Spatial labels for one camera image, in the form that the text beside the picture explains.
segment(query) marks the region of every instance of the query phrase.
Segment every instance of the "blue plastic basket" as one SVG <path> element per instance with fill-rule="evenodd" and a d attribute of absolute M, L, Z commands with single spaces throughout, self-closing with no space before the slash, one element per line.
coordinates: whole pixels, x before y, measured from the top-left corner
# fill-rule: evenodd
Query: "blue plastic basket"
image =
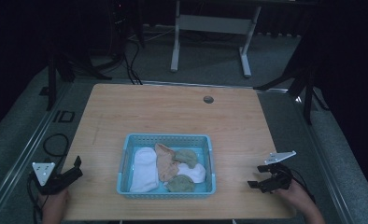
<path fill-rule="evenodd" d="M 195 184 L 194 192 L 169 192 L 160 181 L 160 186 L 145 193 L 133 193 L 134 154 L 141 147 L 155 147 L 161 143 L 173 150 L 191 149 L 198 162 L 206 169 L 205 182 Z M 189 199 L 205 198 L 216 192 L 216 174 L 210 138 L 204 134 L 161 134 L 161 133 L 130 133 L 123 146 L 120 170 L 118 172 L 117 192 L 131 199 Z"/>

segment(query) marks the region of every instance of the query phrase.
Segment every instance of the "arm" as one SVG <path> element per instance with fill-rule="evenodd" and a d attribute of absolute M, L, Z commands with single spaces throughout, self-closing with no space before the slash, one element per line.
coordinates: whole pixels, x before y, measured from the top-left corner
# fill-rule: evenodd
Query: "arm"
<path fill-rule="evenodd" d="M 68 193 L 68 189 L 63 189 L 55 195 L 38 195 L 39 203 L 42 206 L 42 223 L 61 223 L 69 198 L 70 195 Z"/>
<path fill-rule="evenodd" d="M 277 189 L 274 194 L 279 195 L 303 213 L 306 224 L 325 224 L 323 215 L 297 181 L 291 180 L 289 189 Z"/>

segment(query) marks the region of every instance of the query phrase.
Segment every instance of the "tan fabric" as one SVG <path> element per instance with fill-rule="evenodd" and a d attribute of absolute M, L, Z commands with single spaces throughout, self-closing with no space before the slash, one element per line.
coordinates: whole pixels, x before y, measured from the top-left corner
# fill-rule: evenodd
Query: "tan fabric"
<path fill-rule="evenodd" d="M 178 161 L 173 161 L 175 151 L 163 144 L 155 145 L 157 153 L 158 177 L 161 181 L 166 182 L 178 173 Z"/>

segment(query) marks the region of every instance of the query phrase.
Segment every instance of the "wooden table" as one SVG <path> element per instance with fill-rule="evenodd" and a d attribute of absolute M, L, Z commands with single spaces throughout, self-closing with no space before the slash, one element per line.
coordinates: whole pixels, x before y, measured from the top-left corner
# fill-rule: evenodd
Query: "wooden table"
<path fill-rule="evenodd" d="M 205 96 L 214 99 L 204 102 Z M 128 133 L 210 136 L 216 193 L 206 199 L 137 200 L 116 191 Z M 288 218 L 295 211 L 275 195 L 251 189 L 258 165 L 276 152 L 252 89 L 97 84 L 92 90 L 64 171 L 82 159 L 83 177 L 70 186 L 67 220 Z"/>

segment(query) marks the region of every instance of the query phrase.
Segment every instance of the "white towel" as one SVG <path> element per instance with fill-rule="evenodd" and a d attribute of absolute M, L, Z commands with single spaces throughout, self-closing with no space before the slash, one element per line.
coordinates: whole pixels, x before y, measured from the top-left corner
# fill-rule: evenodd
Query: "white towel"
<path fill-rule="evenodd" d="M 190 169 L 187 163 L 178 165 L 178 175 L 189 176 L 193 183 L 199 184 L 205 181 L 206 169 L 201 163 L 197 163 L 193 169 Z"/>
<path fill-rule="evenodd" d="M 142 147 L 134 154 L 134 176 L 131 192 L 148 192 L 159 187 L 157 154 L 151 147 Z"/>

